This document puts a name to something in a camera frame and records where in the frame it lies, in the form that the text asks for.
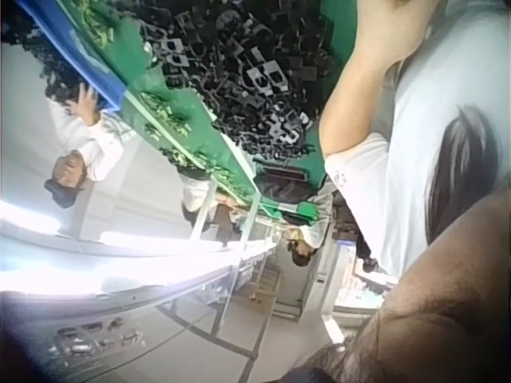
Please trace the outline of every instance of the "long black hair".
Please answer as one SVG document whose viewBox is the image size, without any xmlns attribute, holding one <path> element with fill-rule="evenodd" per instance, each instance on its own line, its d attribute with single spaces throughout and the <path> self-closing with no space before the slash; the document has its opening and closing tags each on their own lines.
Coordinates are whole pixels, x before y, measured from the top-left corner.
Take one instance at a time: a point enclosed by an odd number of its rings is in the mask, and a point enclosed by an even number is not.
<svg viewBox="0 0 511 383">
<path fill-rule="evenodd" d="M 494 189 L 498 160 L 488 121 L 475 108 L 460 109 L 444 133 L 426 201 L 428 245 Z"/>
</svg>

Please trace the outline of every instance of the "fluorescent light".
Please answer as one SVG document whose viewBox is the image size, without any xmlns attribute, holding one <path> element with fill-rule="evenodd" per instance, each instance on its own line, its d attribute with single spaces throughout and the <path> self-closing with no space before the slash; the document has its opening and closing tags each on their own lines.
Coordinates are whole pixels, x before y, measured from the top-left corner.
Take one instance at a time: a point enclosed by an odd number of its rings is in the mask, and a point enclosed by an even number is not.
<svg viewBox="0 0 511 383">
<path fill-rule="evenodd" d="M 222 248 L 222 242 L 193 241 L 190 239 L 172 239 L 129 235 L 115 231 L 105 231 L 100 242 L 105 245 L 144 251 L 150 254 L 185 255 L 190 253 L 212 253 Z"/>
<path fill-rule="evenodd" d="M 43 267 L 0 272 L 0 291 L 36 295 L 89 295 L 101 293 L 101 278 L 90 272 Z"/>
<path fill-rule="evenodd" d="M 57 234 L 60 223 L 53 217 L 26 210 L 0 200 L 0 219 L 26 230 L 43 234 Z"/>
</svg>

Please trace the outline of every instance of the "person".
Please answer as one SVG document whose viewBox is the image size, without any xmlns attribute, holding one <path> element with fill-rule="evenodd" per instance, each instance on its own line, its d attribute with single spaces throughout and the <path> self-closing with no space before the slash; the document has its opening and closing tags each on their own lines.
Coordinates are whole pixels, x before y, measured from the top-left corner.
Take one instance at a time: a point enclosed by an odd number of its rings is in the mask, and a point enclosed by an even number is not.
<svg viewBox="0 0 511 383">
<path fill-rule="evenodd" d="M 356 336 L 275 382 L 509 381 L 510 202 L 506 184 L 475 203 Z"/>
<path fill-rule="evenodd" d="M 77 102 L 65 108 L 50 99 L 50 114 L 59 144 L 65 150 L 55 162 L 45 189 L 62 208 L 74 205 L 86 179 L 102 181 L 121 159 L 123 143 L 136 133 L 121 118 L 98 110 L 97 93 L 80 84 Z"/>
<path fill-rule="evenodd" d="M 189 172 L 186 172 L 185 169 L 181 168 L 177 169 L 177 173 L 180 177 L 181 183 L 183 184 L 183 200 L 181 202 L 183 217 L 190 223 L 192 227 L 195 227 L 197 217 L 199 215 L 199 210 L 206 200 L 206 195 L 208 194 L 208 190 L 211 185 L 211 178 L 210 175 L 206 172 L 197 171 L 195 171 L 193 173 L 194 176 L 191 177 Z M 234 198 L 224 194 L 223 192 L 217 191 L 215 200 L 212 202 L 212 206 L 209 208 L 208 216 L 204 222 L 202 232 L 209 230 L 211 227 L 213 222 L 212 211 L 213 208 L 216 207 L 219 203 L 226 205 L 231 209 L 238 205 Z"/>
<path fill-rule="evenodd" d="M 424 41 L 438 3 L 358 0 L 355 49 L 319 122 L 327 173 L 398 278 L 509 172 L 509 12 L 466 1 Z M 386 73 L 412 54 L 388 142 L 370 124 Z"/>
<path fill-rule="evenodd" d="M 323 244 L 330 223 L 334 193 L 337 187 L 328 176 L 323 180 L 323 186 L 308 202 L 317 209 L 317 220 L 311 226 L 302 225 L 298 230 L 291 231 L 291 240 L 287 250 L 291 252 L 293 263 L 298 267 L 306 267 L 318 249 Z"/>
<path fill-rule="evenodd" d="M 364 273 L 372 273 L 378 269 L 378 261 L 370 256 L 370 248 L 362 234 L 358 235 L 355 244 L 356 255 L 358 259 L 362 260 L 362 270 Z"/>
</svg>

